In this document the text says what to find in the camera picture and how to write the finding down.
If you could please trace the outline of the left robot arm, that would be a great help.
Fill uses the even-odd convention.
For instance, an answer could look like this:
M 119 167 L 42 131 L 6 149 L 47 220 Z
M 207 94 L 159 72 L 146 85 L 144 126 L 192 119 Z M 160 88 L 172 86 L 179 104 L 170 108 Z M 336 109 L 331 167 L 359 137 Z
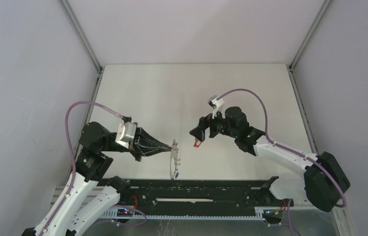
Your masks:
M 24 230 L 24 236 L 82 236 L 109 208 L 130 201 L 130 183 L 114 176 L 94 199 L 82 206 L 113 162 L 104 154 L 106 151 L 128 152 L 136 161 L 162 152 L 170 152 L 171 158 L 178 154 L 176 141 L 164 144 L 130 121 L 120 124 L 117 132 L 90 122 L 83 127 L 79 143 L 83 148 L 63 192 L 36 227 Z

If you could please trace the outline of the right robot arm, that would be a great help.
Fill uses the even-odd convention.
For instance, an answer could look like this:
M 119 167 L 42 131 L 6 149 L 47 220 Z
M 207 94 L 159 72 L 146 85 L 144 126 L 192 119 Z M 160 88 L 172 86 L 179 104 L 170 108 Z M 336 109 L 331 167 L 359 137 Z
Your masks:
M 264 131 L 249 124 L 239 107 L 230 107 L 223 114 L 217 112 L 201 117 L 189 133 L 196 142 L 202 143 L 207 137 L 206 129 L 209 138 L 218 134 L 231 137 L 243 152 L 269 159 L 302 177 L 306 199 L 321 211 L 330 212 L 339 207 L 339 200 L 350 188 L 349 179 L 331 153 L 302 153 L 271 142 Z

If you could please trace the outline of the red tagged key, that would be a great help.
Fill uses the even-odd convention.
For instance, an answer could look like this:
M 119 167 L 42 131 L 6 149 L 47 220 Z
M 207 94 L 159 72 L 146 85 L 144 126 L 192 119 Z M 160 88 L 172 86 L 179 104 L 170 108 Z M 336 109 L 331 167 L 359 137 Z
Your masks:
M 200 145 L 202 144 L 202 141 L 198 140 L 198 139 L 195 139 L 195 143 L 194 143 L 194 147 L 195 148 L 198 148 L 200 147 Z

